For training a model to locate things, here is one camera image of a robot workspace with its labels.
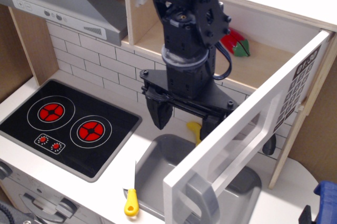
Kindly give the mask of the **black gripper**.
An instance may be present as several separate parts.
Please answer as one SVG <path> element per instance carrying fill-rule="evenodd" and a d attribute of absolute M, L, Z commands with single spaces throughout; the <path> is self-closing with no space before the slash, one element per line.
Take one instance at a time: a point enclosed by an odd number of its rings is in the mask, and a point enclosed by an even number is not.
<path fill-rule="evenodd" d="M 148 111 L 162 130 L 173 108 L 202 117 L 200 139 L 204 140 L 239 104 L 215 83 L 215 58 L 195 68 L 167 66 L 166 70 L 142 70 L 140 77 Z"/>

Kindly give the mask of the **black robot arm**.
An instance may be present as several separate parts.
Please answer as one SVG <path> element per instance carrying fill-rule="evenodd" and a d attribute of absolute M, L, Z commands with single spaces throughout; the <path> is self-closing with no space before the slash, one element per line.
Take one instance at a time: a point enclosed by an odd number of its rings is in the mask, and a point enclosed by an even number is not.
<path fill-rule="evenodd" d="M 231 68 L 215 75 L 215 57 L 229 59 L 220 40 L 230 33 L 231 18 L 219 0 L 153 0 L 164 32 L 164 70 L 142 70 L 143 94 L 157 128 L 163 129 L 173 109 L 202 119 L 200 138 L 205 139 L 236 108 L 237 103 L 216 82 Z"/>

